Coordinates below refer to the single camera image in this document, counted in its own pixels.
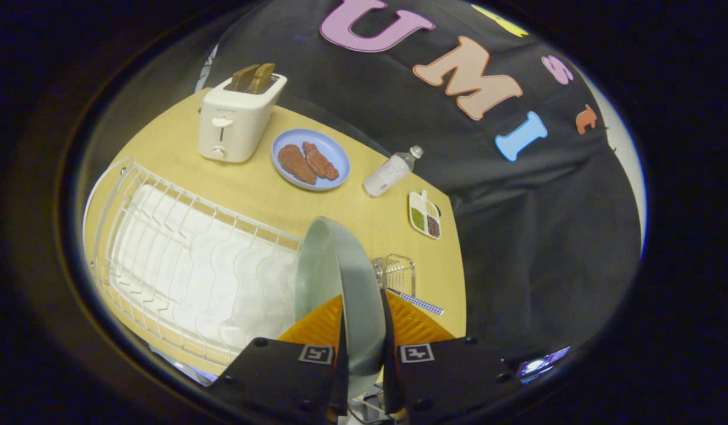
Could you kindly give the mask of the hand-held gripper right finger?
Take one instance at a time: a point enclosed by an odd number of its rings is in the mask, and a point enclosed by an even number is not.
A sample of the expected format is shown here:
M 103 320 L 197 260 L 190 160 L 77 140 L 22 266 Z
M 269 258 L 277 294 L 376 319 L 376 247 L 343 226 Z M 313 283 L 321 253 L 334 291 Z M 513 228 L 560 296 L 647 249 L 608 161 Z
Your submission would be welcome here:
M 381 290 L 385 407 L 407 421 L 493 421 L 521 381 L 477 337 L 453 337 L 418 308 Z

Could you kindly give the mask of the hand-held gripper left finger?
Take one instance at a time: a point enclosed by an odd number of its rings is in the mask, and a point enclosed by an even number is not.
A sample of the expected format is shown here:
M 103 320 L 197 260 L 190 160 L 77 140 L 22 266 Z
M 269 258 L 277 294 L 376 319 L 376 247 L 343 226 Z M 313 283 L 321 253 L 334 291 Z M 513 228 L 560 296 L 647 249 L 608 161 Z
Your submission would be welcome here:
M 342 296 L 323 302 L 278 339 L 252 339 L 208 393 L 241 423 L 336 423 L 348 399 Z

